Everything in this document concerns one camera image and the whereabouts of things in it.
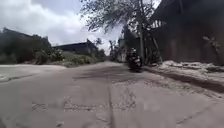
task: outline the cloud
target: cloud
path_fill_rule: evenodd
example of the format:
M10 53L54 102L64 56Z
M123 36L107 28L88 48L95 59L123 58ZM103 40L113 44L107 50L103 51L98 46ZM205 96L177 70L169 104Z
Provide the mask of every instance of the cloud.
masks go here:
M66 11L57 13L43 7L32 0L0 0L0 27L17 30L27 34L48 36L54 44L67 44L94 40L98 37L103 41L116 40L120 30L104 35L103 32L88 32L85 27L86 19L80 14ZM107 42L101 46L108 53Z

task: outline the concrete road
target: concrete road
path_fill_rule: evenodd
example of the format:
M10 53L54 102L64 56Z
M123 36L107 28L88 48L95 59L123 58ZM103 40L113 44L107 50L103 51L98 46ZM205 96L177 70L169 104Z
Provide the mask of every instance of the concrete road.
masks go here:
M0 128L223 128L221 94L100 63L0 83Z
M63 69L65 67L54 65L0 65L0 83Z

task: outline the curb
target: curb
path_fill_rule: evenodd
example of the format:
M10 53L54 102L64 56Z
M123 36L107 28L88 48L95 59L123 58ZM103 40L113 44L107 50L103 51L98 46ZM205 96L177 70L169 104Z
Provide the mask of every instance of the curb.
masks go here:
M193 75L187 75L187 74L181 74L174 71L168 71L164 69L158 69L158 68L150 68L150 67L143 67L145 71L162 75L165 77L169 77L175 80L179 80L182 82L192 83L193 85L209 89L218 93L224 93L224 83L220 81L216 81L210 78L198 78Z

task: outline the tree trunk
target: tree trunk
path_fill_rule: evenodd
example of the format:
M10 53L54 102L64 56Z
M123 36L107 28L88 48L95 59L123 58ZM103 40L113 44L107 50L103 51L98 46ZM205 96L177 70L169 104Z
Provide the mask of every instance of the tree trunk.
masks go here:
M140 33L140 56L142 58L143 64L145 64L145 54L144 54L144 36L143 36L143 21L142 21L142 11L141 11L142 0L136 0L137 5L137 20L139 23L139 33Z

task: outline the roadside vegetation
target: roadside vegetation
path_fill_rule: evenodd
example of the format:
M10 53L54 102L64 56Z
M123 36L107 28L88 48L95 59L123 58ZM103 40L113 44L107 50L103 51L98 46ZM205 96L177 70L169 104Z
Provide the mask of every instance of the roadside vegetation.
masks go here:
M105 61L105 58L104 50L97 49L91 57L77 55L54 49L47 37L18 34L6 28L0 32L0 64L53 64L74 67Z

